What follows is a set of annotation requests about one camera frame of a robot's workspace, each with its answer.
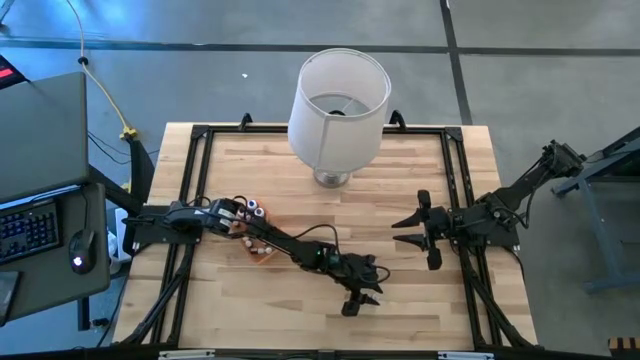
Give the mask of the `dark tablet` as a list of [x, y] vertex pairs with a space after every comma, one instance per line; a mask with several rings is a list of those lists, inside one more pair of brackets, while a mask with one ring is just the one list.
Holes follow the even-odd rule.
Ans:
[[0, 327], [9, 320], [21, 277], [20, 271], [0, 272]]

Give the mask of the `wooden block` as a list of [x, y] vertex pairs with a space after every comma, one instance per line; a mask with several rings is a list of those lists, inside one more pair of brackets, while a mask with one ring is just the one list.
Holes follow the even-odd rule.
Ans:
[[608, 340], [611, 354], [624, 352], [640, 353], [640, 337], [611, 337]]

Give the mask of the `black computer mouse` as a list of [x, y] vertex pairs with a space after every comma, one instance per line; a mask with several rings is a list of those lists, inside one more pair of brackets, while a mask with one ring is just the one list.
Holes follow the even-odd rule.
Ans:
[[95, 266], [96, 247], [95, 232], [83, 229], [76, 232], [69, 242], [69, 262], [74, 273], [84, 275]]

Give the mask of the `backlit black keyboard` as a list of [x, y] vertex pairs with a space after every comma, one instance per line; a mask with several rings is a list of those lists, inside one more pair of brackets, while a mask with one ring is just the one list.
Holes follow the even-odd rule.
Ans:
[[57, 210], [52, 199], [0, 210], [0, 265], [59, 247]]

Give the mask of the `orange plastic tray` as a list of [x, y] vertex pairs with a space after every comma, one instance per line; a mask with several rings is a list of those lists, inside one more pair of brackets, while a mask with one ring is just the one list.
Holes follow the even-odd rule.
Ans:
[[[248, 224], [247, 224], [247, 222], [249, 220], [251, 220], [253, 217], [256, 217], [254, 215], [254, 210], [249, 210], [247, 208], [247, 202], [249, 200], [246, 200], [245, 201], [245, 205], [240, 208], [240, 209], [244, 209], [246, 211], [246, 217], [245, 218], [239, 218], [237, 216], [237, 211], [239, 209], [236, 211], [236, 220], [232, 223], [232, 230], [233, 230], [234, 233], [241, 233], [242, 234], [241, 243], [242, 243], [242, 245], [243, 245], [243, 247], [244, 247], [244, 249], [245, 249], [245, 251], [246, 251], [246, 253], [247, 253], [248, 257], [249, 257], [249, 259], [255, 264], [262, 264], [262, 263], [265, 263], [267, 260], [269, 260], [275, 254], [276, 250], [272, 246], [267, 245], [265, 242], [263, 242], [261, 240], [258, 240], [257, 238], [254, 238], [254, 237], [251, 237], [251, 236], [248, 235]], [[256, 201], [258, 202], [259, 207], [261, 207], [261, 208], [263, 208], [265, 210], [265, 217], [263, 219], [264, 220], [268, 220], [268, 217], [269, 217], [268, 212], [266, 211], [266, 209], [261, 205], [261, 203], [258, 200], [256, 200]], [[245, 246], [244, 242], [246, 240], [250, 240], [252, 242], [252, 246], [251, 247], [247, 248]], [[258, 254], [258, 253], [257, 254], [252, 254], [252, 253], [250, 253], [250, 250], [249, 250], [252, 247], [264, 248], [264, 249], [266, 247], [271, 247], [273, 249], [273, 251], [271, 253], [269, 253], [269, 254], [266, 253], [266, 252], [264, 254]]]

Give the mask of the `black aluminium table frame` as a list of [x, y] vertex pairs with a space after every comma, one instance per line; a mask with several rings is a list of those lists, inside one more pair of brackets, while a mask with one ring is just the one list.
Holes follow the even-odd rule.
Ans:
[[347, 291], [277, 253], [251, 259], [239, 240], [205, 234], [185, 291], [168, 304], [161, 329], [183, 348], [469, 350], [471, 324], [458, 256], [441, 242], [443, 264], [398, 241], [397, 222], [426, 189], [435, 205], [464, 204], [500, 184], [485, 126], [410, 126], [383, 138], [372, 163], [341, 188], [320, 186], [292, 152], [283, 127], [170, 123], [149, 201], [242, 195], [268, 219], [305, 240], [372, 254], [387, 267], [375, 305], [341, 314]]

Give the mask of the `grey laptop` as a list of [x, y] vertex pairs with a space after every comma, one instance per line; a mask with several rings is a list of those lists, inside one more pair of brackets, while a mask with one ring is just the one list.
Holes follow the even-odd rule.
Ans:
[[87, 123], [81, 72], [0, 90], [0, 203], [88, 179]]

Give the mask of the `silver metal bracket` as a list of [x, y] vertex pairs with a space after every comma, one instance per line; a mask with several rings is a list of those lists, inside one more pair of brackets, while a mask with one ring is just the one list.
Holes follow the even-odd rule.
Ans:
[[493, 353], [466, 351], [439, 351], [438, 360], [495, 360]]
[[215, 360], [216, 353], [208, 349], [161, 351], [157, 360]]

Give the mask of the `white shade silver table lamp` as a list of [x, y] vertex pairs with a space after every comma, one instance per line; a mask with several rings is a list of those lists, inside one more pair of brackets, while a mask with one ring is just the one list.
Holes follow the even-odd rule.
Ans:
[[378, 155], [391, 93], [384, 67], [366, 53], [332, 48], [303, 63], [287, 136], [317, 183], [340, 187]]

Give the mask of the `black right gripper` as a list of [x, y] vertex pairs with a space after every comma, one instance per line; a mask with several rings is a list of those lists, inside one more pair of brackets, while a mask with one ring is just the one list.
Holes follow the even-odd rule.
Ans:
[[442, 266], [442, 256], [436, 241], [447, 237], [451, 228], [451, 220], [444, 207], [432, 206], [431, 196], [427, 190], [419, 190], [417, 199], [419, 207], [414, 213], [394, 223], [392, 228], [415, 227], [421, 223], [424, 228], [424, 234], [396, 235], [393, 239], [424, 250], [427, 253], [428, 269], [439, 270]]

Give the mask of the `black device red light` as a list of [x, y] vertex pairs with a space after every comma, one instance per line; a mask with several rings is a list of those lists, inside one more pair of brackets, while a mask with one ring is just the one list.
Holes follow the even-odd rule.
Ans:
[[23, 82], [28, 82], [28, 79], [4, 56], [0, 55], [0, 90]]

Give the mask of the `grey desk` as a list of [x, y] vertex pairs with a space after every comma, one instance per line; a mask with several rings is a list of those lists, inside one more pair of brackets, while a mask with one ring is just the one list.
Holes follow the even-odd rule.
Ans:
[[[26, 203], [47, 199], [57, 203], [62, 244], [49, 251], [0, 265], [0, 272], [22, 273], [8, 321], [86, 298], [109, 286], [104, 187], [100, 184], [83, 186]], [[95, 232], [96, 262], [89, 273], [79, 275], [71, 269], [68, 250], [71, 237], [83, 229]]]

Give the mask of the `blue-grey metal stand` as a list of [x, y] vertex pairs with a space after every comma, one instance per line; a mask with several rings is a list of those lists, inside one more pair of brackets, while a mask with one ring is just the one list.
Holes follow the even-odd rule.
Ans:
[[640, 160], [640, 126], [621, 138], [596, 151], [584, 161], [586, 165], [578, 175], [551, 189], [558, 198], [578, 190], [589, 214], [589, 221], [598, 248], [603, 255], [606, 276], [586, 281], [583, 289], [588, 294], [604, 290], [640, 285], [640, 271], [623, 270], [623, 242], [615, 240], [607, 231], [607, 222], [598, 209], [592, 185], [594, 183], [640, 183], [640, 176], [612, 175], [612, 172], [633, 160]]

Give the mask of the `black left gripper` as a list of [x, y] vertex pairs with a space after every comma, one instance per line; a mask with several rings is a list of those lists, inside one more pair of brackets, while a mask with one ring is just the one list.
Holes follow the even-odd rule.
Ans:
[[341, 309], [342, 316], [355, 317], [363, 305], [374, 304], [374, 297], [363, 290], [383, 293], [380, 284], [390, 277], [390, 270], [375, 261], [376, 257], [371, 254], [333, 253], [327, 257], [324, 273], [349, 292], [349, 298]]

